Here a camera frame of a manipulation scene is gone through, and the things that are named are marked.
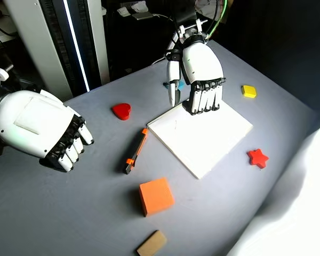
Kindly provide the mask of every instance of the white cable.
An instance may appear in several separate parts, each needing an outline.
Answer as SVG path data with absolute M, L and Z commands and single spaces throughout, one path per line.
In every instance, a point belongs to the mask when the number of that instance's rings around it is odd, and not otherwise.
M 170 21 L 173 21 L 171 18 L 169 18 L 169 17 L 167 17 L 165 15 L 162 15 L 162 14 L 153 13 L 153 16 L 158 16 L 158 17 L 162 16 L 162 17 L 165 17 L 165 18 L 169 19 Z
M 154 62 L 152 63 L 152 65 L 153 65 L 153 64 L 155 64 L 155 63 L 158 63 L 159 61 L 162 61 L 162 60 L 164 60 L 164 59 L 165 59 L 165 57 L 162 57 L 162 58 L 160 58 L 160 59 L 158 59 L 158 60 L 154 61 Z
M 71 15 L 70 15 L 68 1 L 67 0 L 63 0 L 63 2 L 64 2 L 66 16 L 67 16 L 68 22 L 69 22 L 71 35 L 73 37 L 73 41 L 74 41 L 74 44 L 75 44 L 75 49 L 76 49 L 76 53 L 77 53 L 77 57 L 78 57 L 79 66 L 81 67 L 81 71 L 82 71 L 82 74 L 83 74 L 86 91 L 89 92 L 90 89 L 89 89 L 89 85 L 88 85 L 87 80 L 86 80 L 86 74 L 85 74 L 85 71 L 84 71 L 83 63 L 82 63 L 81 53 L 79 52 L 79 47 L 78 47 L 78 44 L 77 44 L 77 39 L 76 39 L 76 34 L 75 34 L 75 30 L 74 30 L 73 21 L 71 19 Z

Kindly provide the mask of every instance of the white board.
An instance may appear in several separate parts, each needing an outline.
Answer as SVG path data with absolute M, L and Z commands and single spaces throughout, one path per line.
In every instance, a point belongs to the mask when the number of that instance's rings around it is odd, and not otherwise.
M 246 136 L 252 124 L 222 102 L 219 110 L 194 116 L 180 104 L 148 128 L 200 179 Z

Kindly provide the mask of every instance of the white led light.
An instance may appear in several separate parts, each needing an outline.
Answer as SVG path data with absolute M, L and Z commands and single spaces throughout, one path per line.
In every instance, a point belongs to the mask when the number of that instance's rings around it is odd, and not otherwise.
M 70 10 L 69 10 L 69 6 L 68 6 L 68 1 L 67 0 L 63 0 L 63 2 L 64 2 L 66 16 L 68 18 L 68 22 L 69 22 L 69 26 L 70 26 L 71 35 L 73 37 L 73 41 L 74 41 L 74 44 L 75 44 L 75 49 L 76 49 L 76 53 L 77 53 L 77 57 L 78 57 L 78 61 L 79 61 L 79 66 L 81 67 L 81 71 L 82 71 L 82 74 L 83 74 L 86 91 L 89 92 L 90 89 L 89 89 L 89 85 L 88 85 L 87 80 L 86 80 L 86 74 L 85 74 L 85 71 L 84 71 L 83 63 L 82 63 L 81 53 L 79 52 L 77 39 L 76 39 L 76 34 L 75 34 L 75 30 L 74 30 L 74 25 L 73 25 L 73 22 L 72 22 L 72 19 L 71 19 Z

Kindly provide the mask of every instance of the orange block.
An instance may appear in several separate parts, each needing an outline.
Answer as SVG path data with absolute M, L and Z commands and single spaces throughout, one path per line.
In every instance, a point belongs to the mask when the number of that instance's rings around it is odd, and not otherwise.
M 140 196 L 146 217 L 166 210 L 174 204 L 174 198 L 166 178 L 141 184 Z

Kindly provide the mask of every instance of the robotic hand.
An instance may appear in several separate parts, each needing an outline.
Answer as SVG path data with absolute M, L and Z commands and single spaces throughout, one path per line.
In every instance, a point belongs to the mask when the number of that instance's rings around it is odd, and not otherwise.
M 183 102 L 191 115 L 218 110 L 222 100 L 222 83 L 226 81 L 217 56 L 206 45 L 207 34 L 202 32 L 202 24 L 206 21 L 197 19 L 194 25 L 181 25 L 165 53 L 169 61 L 167 78 L 170 104 L 174 107 L 180 100 L 178 85 L 181 68 L 186 84 L 191 85 L 189 100 Z
M 12 67 L 0 69 L 0 81 L 8 78 Z M 0 88 L 0 138 L 64 172 L 71 171 L 84 152 L 82 140 L 94 143 L 84 118 L 43 90 L 7 93 Z

